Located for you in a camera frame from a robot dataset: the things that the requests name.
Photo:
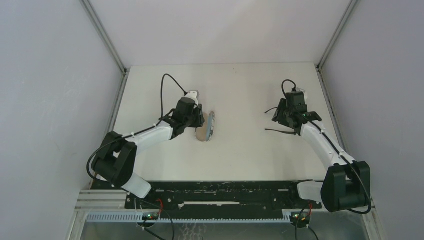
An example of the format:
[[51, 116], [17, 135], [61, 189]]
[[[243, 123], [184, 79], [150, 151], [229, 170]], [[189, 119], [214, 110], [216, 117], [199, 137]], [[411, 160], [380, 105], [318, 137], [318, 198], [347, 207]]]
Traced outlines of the map print glasses case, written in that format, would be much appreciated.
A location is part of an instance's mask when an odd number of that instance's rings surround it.
[[215, 112], [204, 113], [203, 117], [205, 121], [202, 127], [195, 129], [195, 137], [200, 142], [209, 142], [214, 134]]

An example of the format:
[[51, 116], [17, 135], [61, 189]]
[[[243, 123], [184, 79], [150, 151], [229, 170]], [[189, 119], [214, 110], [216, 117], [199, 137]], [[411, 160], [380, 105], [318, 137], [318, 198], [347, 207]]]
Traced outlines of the light blue cleaning cloth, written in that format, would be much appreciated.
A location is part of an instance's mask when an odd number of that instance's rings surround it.
[[215, 113], [211, 111], [207, 118], [206, 141], [209, 142], [214, 134]]

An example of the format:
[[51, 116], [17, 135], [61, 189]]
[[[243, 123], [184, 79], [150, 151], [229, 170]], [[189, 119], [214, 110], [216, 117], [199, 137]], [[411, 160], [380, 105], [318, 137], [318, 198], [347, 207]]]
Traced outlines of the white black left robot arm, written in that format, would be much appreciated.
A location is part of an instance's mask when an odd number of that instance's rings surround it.
[[115, 131], [107, 133], [101, 146], [89, 158], [88, 170], [112, 186], [144, 199], [152, 187], [135, 172], [138, 154], [175, 139], [187, 128], [200, 128], [204, 123], [202, 104], [192, 97], [182, 97], [175, 108], [147, 129], [126, 136]]

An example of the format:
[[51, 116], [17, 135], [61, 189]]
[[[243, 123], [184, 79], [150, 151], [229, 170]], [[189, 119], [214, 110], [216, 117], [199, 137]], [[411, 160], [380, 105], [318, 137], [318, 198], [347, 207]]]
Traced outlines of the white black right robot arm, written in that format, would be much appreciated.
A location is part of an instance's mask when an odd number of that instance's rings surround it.
[[302, 137], [326, 169], [322, 182], [307, 180], [296, 185], [302, 200], [321, 203], [331, 213], [347, 210], [365, 215], [371, 211], [370, 166], [355, 160], [328, 134], [322, 118], [308, 111], [304, 92], [285, 93], [272, 121]]

